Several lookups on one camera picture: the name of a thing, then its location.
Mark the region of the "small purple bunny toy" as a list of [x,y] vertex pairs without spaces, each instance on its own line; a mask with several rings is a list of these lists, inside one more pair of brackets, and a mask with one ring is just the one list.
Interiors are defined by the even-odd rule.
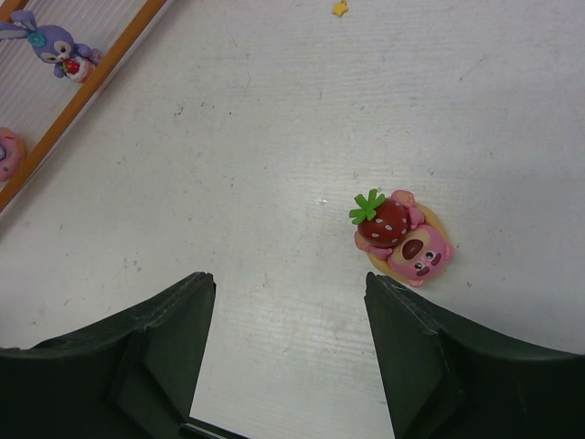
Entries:
[[76,42],[63,27],[40,26],[31,11],[17,10],[10,18],[10,23],[1,23],[1,40],[25,39],[41,61],[53,66],[58,79],[83,83],[101,63],[100,50]]

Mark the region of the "purple bunny sitting donut toy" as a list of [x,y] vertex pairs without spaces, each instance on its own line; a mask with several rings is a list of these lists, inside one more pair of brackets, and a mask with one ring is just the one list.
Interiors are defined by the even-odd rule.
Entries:
[[2,127],[0,132],[0,181],[8,181],[27,156],[21,138],[12,130]]

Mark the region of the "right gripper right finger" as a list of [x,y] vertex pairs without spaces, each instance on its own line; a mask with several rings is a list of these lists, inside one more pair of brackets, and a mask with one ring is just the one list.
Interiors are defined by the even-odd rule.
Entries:
[[397,438],[581,438],[584,357],[544,348],[369,273],[365,304]]

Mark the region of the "strawberry bear donut toy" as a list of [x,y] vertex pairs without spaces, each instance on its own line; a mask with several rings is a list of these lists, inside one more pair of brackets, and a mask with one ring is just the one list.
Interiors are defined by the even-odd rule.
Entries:
[[354,240],[382,273],[417,288],[439,276],[454,247],[438,216],[408,190],[385,195],[375,188],[354,197],[348,217]]

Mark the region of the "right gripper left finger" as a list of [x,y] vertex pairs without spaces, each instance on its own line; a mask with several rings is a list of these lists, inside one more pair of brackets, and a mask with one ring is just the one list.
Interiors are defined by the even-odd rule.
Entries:
[[215,297],[212,275],[192,273],[89,326],[2,349],[2,437],[179,437]]

